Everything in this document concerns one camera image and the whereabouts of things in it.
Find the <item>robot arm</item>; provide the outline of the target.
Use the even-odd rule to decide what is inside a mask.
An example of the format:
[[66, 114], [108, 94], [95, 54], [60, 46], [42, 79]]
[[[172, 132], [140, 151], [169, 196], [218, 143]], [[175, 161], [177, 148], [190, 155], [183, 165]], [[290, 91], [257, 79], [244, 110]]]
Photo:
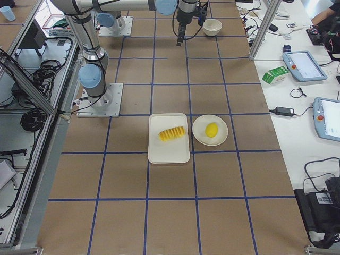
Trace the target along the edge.
[[111, 31], [120, 31], [126, 26], [120, 11], [100, 12], [97, 15], [97, 21], [102, 27]]
[[199, 14], [198, 1], [53, 1], [69, 22], [83, 51], [85, 65], [79, 69], [78, 78], [83, 85], [88, 102], [93, 109], [105, 109], [113, 101], [106, 82], [108, 54], [101, 47], [91, 12], [97, 12], [103, 27], [121, 30], [125, 24], [122, 11], [156, 11], [162, 15], [176, 13], [179, 22], [177, 44], [185, 37], [186, 26]]

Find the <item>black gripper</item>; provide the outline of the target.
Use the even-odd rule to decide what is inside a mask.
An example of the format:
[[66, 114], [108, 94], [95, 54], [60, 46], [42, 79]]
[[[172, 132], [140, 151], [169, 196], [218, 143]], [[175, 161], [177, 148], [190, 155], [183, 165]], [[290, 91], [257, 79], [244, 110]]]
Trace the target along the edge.
[[196, 11], [196, 0], [179, 0], [177, 10], [178, 35], [177, 46], [181, 46], [185, 40], [186, 25], [190, 24]]

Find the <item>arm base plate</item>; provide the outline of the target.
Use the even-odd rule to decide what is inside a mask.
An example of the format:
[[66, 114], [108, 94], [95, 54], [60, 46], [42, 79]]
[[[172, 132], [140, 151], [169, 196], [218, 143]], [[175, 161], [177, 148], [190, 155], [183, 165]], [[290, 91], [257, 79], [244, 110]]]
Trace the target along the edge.
[[122, 83], [106, 84], [105, 94], [90, 106], [96, 99], [88, 97], [86, 90], [83, 89], [82, 97], [86, 97], [86, 100], [80, 101], [76, 115], [77, 117], [119, 117], [122, 94]]
[[132, 32], [132, 16], [121, 16], [114, 20], [112, 26], [100, 25], [100, 37], [128, 37]]

